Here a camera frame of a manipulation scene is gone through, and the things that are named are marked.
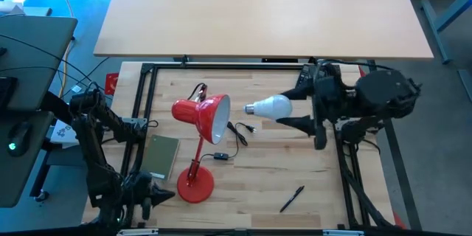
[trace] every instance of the lamp base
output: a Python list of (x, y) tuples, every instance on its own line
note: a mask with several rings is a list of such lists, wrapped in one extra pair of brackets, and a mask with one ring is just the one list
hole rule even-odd
[(205, 167), (199, 167), (192, 185), (189, 186), (187, 175), (190, 168), (185, 169), (177, 180), (178, 194), (189, 203), (200, 203), (211, 196), (215, 182), (212, 173)]

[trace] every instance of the wooden table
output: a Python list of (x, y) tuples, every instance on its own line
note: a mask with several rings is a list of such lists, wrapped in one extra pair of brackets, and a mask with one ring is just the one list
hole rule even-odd
[(433, 58), (410, 0), (111, 0), (94, 54)]
[[(119, 73), (112, 109), (120, 116), (129, 117), (133, 108), (141, 63), (123, 63)], [(357, 67), (341, 66), (343, 81), (352, 85), (359, 78)], [(193, 70), (160, 69), (157, 75), (151, 119), (159, 127), (148, 129), (153, 134), (181, 140), (173, 173), (166, 189), (176, 191), (179, 173), (190, 165), (198, 144), (198, 133), (193, 125), (172, 118), (170, 107), (175, 100), (187, 98), (199, 82), (208, 85), (208, 95), (226, 93), (231, 97), (233, 123), (244, 122), (257, 128), (249, 133), (239, 131), (249, 146), (241, 146), (238, 155), (228, 161), (206, 157), (202, 165), (212, 171), (215, 190), (200, 204), (189, 204), (176, 197), (165, 201), (151, 212), (147, 226), (159, 228), (336, 228), (347, 224), (344, 194), (333, 132), (328, 126), (328, 143), (324, 150), (314, 150), (313, 139), (293, 128), (270, 120), (243, 113), (246, 103), (261, 100), (294, 87), (298, 72), (280, 70)], [(311, 112), (310, 100), (294, 101), (294, 116)], [(108, 163), (119, 171), (125, 146), (104, 145)], [(204, 144), (203, 153), (236, 152), (235, 135), (226, 131), (218, 145)], [(358, 152), (362, 180), (366, 194), (385, 218), (393, 222), (392, 208), (386, 189), (378, 151), (361, 143)], [(282, 213), (282, 205), (305, 185), (299, 197)], [(357, 200), (354, 201), (358, 221), (361, 220)], [(91, 221), (98, 209), (87, 203), (83, 221)], [(141, 208), (135, 208), (133, 222), (140, 221)]]

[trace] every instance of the red desk lamp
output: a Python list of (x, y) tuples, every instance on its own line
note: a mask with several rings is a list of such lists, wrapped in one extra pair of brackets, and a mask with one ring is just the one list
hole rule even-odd
[(212, 194), (215, 182), (212, 173), (200, 167), (201, 147), (204, 139), (214, 145), (219, 143), (229, 120), (229, 96), (219, 94), (204, 99), (205, 95), (206, 86), (202, 87), (196, 101), (177, 100), (172, 105), (173, 117), (195, 125), (200, 133), (195, 158), (177, 181), (178, 194), (189, 203), (200, 203)]

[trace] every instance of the gray floor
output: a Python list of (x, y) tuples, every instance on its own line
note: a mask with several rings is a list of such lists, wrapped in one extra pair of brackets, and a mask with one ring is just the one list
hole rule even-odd
[[(109, 1), (70, 0), (79, 24), (69, 61), (85, 73), (102, 60), (95, 58), (92, 53)], [(432, 4), (440, 13), (451, 2), (436, 0)], [(454, 59), (444, 66), (440, 63), (440, 54), (424, 13), (418, 8), (418, 1), (414, 0), (413, 4), (436, 59), (432, 62), (382, 62), (423, 83), (423, 95), (414, 113), (394, 121), (395, 130), (423, 229), (472, 235), (472, 175), (469, 170), (472, 149), (468, 144), (468, 134), (472, 129), (472, 103), (457, 74), (458, 68), (472, 71), (472, 11), (464, 13), (442, 34)], [(63, 0), (28, 0), (27, 5), (52, 7), (54, 16), (69, 15)], [(105, 74), (118, 72), (124, 60), (143, 58), (111, 58), (91, 75), (91, 79), (103, 86)], [(80, 76), (70, 68), (69, 74)], [(55, 78), (50, 90), (57, 93), (59, 85)], [(381, 158), (394, 211), (407, 223), (392, 157), (387, 150), (383, 132), (379, 134), (378, 141), (386, 151), (382, 152)], [(37, 163), (32, 176), (35, 176), (38, 166)], [(30, 178), (20, 203), (12, 209), (0, 209), (0, 232), (79, 224), (86, 201), (85, 175), (84, 169), (53, 167), (45, 185), (51, 197), (41, 204), (28, 197), (32, 185)]]

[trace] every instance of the lamp shade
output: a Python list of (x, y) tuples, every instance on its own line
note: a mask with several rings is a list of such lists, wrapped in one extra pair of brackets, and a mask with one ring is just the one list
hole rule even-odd
[(194, 124), (200, 135), (216, 145), (221, 141), (229, 121), (230, 101), (226, 94), (208, 97), (201, 103), (177, 100), (172, 105), (172, 116)]

